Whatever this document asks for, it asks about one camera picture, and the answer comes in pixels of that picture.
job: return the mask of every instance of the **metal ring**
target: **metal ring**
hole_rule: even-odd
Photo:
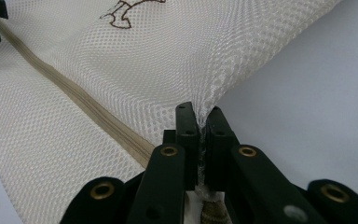
[[[253,157],[257,154],[257,152],[251,147],[240,147],[238,151],[245,157]]]
[[[98,190],[101,190],[102,188],[107,188],[107,189],[104,189],[103,192],[98,192]],[[115,186],[113,186],[113,184],[108,181],[104,181],[94,186],[94,188],[92,188],[89,195],[91,196],[91,198],[95,200],[101,200],[111,196],[114,192],[115,192]]]
[[[160,152],[163,156],[170,157],[178,154],[178,149],[176,147],[164,147]]]
[[[345,203],[350,200],[350,196],[335,185],[326,184],[321,187],[321,192],[324,196],[337,203]]]

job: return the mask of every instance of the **white background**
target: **white background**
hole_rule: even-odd
[[[344,0],[220,102],[244,144],[295,184],[358,192],[358,0]],[[0,223],[21,223],[0,183]]]

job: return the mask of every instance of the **zipper teeth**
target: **zipper teeth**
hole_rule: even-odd
[[[75,82],[40,60],[2,22],[0,22],[0,30],[2,35],[33,68],[58,86],[96,124],[121,144],[134,159],[146,167],[154,149],[152,144],[110,114]]]

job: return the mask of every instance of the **beige zipper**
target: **beige zipper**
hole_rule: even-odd
[[[146,167],[154,146],[110,114],[103,106],[90,97],[75,82],[63,76],[51,65],[34,55],[21,40],[0,22],[1,34],[13,45],[22,57],[40,74],[56,84],[95,123],[124,147],[134,159]]]

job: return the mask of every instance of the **printed graphic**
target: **printed graphic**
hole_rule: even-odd
[[[110,24],[120,29],[130,29],[130,19],[126,17],[127,12],[143,2],[159,2],[165,3],[166,0],[120,0],[114,7],[110,8],[107,14],[102,15],[100,19],[105,17],[113,17]]]

